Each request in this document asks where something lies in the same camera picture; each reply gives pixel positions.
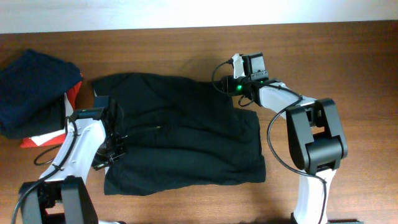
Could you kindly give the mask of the black shorts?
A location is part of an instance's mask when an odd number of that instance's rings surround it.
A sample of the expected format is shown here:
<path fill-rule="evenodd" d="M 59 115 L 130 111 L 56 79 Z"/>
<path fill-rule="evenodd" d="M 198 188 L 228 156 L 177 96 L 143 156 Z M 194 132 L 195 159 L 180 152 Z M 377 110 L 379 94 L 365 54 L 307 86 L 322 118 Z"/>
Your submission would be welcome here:
<path fill-rule="evenodd" d="M 116 101 L 116 131 L 126 153 L 106 173 L 107 195 L 146 196 L 191 185 L 239 185 L 266 179 L 259 118 L 235 108 L 210 83 L 150 73 L 92 82 Z"/>

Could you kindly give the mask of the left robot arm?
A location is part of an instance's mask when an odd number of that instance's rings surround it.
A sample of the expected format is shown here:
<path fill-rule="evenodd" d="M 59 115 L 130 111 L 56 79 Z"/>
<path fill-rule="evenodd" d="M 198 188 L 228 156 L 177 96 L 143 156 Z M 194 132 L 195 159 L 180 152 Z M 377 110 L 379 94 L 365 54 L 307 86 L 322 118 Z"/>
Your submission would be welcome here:
<path fill-rule="evenodd" d="M 101 223 L 86 188 L 90 169 L 108 169 L 126 153 L 115 130 L 123 112 L 109 96 L 97 96 L 91 109 L 76 110 L 65 121 L 65 140 L 47 169 L 24 182 L 11 222 Z"/>

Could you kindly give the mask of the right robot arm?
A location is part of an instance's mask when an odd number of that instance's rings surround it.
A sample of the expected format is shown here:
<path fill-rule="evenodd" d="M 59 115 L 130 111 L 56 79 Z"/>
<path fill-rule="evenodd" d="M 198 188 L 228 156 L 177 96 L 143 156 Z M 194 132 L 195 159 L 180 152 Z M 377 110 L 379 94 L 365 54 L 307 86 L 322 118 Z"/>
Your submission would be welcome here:
<path fill-rule="evenodd" d="M 267 126 L 271 153 L 286 169 L 298 174 L 298 199 L 290 222 L 329 223 L 326 208 L 331 182 L 348 155 L 348 144 L 335 102 L 303 96 L 276 78 L 270 78 L 262 53 L 234 54 L 226 61 L 233 74 L 214 87 L 228 96 L 249 99 L 275 112 Z M 293 166 L 286 164 L 271 142 L 271 129 L 277 118 L 284 118 Z"/>

